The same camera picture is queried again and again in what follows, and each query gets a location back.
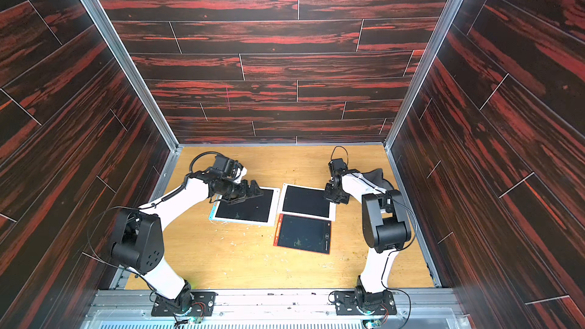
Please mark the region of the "aluminium frame left post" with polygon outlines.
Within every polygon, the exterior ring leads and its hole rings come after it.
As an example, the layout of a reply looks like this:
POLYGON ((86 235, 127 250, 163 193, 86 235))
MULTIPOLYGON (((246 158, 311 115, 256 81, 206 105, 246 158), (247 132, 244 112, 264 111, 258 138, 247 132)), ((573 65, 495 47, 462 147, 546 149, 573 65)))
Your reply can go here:
POLYGON ((176 152, 179 148, 179 141, 161 112, 160 107, 157 105, 152 93, 149 91, 143 76, 140 75, 140 72, 129 52, 123 45, 123 41, 116 32, 110 18, 108 18, 102 4, 99 0, 79 1, 82 3, 103 40, 108 45, 114 59, 116 59, 135 93, 137 93, 136 95, 142 102, 144 108, 146 108, 146 111, 152 118, 168 148, 171 152, 176 152))

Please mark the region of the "white teal drawing tablet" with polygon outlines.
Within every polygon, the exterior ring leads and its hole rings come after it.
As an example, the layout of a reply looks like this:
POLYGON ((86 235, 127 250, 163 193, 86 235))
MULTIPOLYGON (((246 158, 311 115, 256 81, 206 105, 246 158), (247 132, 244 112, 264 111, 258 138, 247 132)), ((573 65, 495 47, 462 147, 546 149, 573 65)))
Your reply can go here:
POLYGON ((248 225, 273 226, 276 221, 280 189, 262 187, 262 196, 228 204, 216 200, 210 212, 212 222, 233 222, 248 225))

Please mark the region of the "red drawing tablet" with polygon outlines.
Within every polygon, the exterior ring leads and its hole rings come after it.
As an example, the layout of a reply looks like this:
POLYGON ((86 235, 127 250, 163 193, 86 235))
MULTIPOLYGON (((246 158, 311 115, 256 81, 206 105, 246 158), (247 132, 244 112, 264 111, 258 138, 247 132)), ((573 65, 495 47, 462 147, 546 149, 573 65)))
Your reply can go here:
POLYGON ((328 220, 280 214, 274 246, 330 254, 331 229, 328 220))

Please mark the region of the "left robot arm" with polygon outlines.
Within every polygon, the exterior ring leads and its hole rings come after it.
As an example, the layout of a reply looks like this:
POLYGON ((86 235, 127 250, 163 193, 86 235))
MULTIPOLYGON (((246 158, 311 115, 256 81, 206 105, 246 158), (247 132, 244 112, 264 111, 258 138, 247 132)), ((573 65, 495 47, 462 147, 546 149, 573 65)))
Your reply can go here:
POLYGON ((142 277, 168 306, 185 313, 194 304, 191 286, 165 260, 163 231, 192 206, 215 195, 226 203, 239 203, 263 194, 256 181, 189 174, 180 187, 163 197, 137 209, 120 209, 109 255, 114 263, 142 277))

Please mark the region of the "dark grey wiping cloth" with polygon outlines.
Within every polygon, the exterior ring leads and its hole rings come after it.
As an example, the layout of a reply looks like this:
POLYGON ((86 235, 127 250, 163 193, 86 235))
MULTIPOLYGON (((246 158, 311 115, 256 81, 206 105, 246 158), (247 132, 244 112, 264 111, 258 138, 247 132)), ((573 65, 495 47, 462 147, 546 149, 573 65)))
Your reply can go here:
POLYGON ((393 185, 384 178, 383 170, 381 168, 362 174, 361 181, 368 185, 369 188, 375 190, 376 193, 386 193, 387 191, 395 189, 393 185))

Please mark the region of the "aluminium frame post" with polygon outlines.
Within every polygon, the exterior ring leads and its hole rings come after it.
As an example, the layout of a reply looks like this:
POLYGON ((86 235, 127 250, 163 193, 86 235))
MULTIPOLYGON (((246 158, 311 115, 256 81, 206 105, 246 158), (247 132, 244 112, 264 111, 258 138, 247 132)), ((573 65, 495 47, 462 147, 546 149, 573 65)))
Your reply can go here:
POLYGON ((102 4, 99 0, 79 1, 82 3, 103 40, 108 45, 114 59, 116 59, 135 93, 137 93, 136 95, 142 102, 144 108, 146 108, 146 111, 152 118, 168 148, 171 152, 176 152, 179 148, 179 141, 161 112, 160 107, 157 105, 152 93, 149 91, 143 76, 140 75, 140 72, 129 52, 123 45, 123 41, 116 32, 110 18, 108 18, 102 4))
POLYGON ((439 20, 437 21, 437 26, 434 30, 434 33, 431 35, 431 39, 411 80, 411 84, 409 85, 405 99, 402 102, 402 106, 399 109, 397 117, 391 127, 390 133, 385 140, 385 151, 387 155, 391 154, 391 148, 395 143, 395 140, 398 137, 403 124, 405 123, 408 113, 413 107, 414 101, 416 100, 416 97, 422 88, 424 80, 426 79, 434 60, 437 57, 440 47, 442 46, 442 43, 445 40, 446 35, 451 28, 463 1, 464 0, 446 1, 446 5, 439 17, 439 20))

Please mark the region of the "aluminium front rail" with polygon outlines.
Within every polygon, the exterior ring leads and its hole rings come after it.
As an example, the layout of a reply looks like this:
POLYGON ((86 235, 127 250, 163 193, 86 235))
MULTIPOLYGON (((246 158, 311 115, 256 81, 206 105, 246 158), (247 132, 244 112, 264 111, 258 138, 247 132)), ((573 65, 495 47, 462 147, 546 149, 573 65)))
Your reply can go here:
POLYGON ((197 291, 173 314, 145 290, 100 291, 83 328, 471 328, 452 289, 393 289, 381 308, 359 310, 349 289, 197 291))

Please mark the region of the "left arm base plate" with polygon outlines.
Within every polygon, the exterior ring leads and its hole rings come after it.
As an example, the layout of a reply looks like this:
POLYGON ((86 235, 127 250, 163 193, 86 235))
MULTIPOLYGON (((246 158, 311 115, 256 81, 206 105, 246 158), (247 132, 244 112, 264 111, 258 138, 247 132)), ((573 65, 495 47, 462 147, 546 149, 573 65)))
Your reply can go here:
POLYGON ((210 317, 216 305, 216 297, 216 292, 193 290, 183 292, 176 299, 156 294, 151 315, 160 318, 210 317))

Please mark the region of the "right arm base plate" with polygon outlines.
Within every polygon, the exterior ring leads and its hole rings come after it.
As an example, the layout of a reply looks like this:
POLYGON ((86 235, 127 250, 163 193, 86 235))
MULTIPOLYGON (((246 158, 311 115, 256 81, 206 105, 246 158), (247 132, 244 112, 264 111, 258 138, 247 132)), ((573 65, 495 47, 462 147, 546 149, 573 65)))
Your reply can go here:
POLYGON ((330 292, 328 301, 335 307, 337 315, 397 314, 394 296, 389 290, 378 293, 368 293, 357 287, 353 290, 334 290, 330 292))

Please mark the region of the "aluminium frame right post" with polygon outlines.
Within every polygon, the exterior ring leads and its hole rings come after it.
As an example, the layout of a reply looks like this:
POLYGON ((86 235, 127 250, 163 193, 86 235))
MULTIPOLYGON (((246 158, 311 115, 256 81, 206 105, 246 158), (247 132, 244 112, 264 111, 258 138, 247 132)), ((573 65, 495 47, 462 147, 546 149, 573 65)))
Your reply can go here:
POLYGON ((405 99, 402 102, 402 106, 399 109, 397 117, 391 127, 390 133, 385 140, 385 151, 387 155, 391 154, 391 148, 395 143, 395 140, 398 137, 403 124, 405 123, 408 113, 413 107, 414 101, 416 100, 416 97, 422 88, 424 80, 426 79, 434 60, 437 57, 440 47, 442 46, 442 43, 445 40, 446 35, 451 28, 463 1, 464 0, 446 1, 446 5, 439 17, 439 20, 437 21, 437 26, 434 30, 434 33, 431 35, 431 39, 411 80, 411 84, 409 85, 405 99))

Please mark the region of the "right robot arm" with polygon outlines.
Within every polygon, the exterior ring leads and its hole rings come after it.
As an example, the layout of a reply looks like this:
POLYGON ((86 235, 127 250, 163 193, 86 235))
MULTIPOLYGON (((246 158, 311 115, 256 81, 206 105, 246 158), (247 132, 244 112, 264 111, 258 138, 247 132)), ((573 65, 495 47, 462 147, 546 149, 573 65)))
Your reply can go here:
POLYGON ((409 210, 400 191, 383 177, 381 169, 366 174, 335 173, 326 184, 324 198, 347 204, 351 197, 361 203, 362 232, 369 247, 356 296, 359 302, 382 300, 388 297, 392 265, 412 238, 409 210))

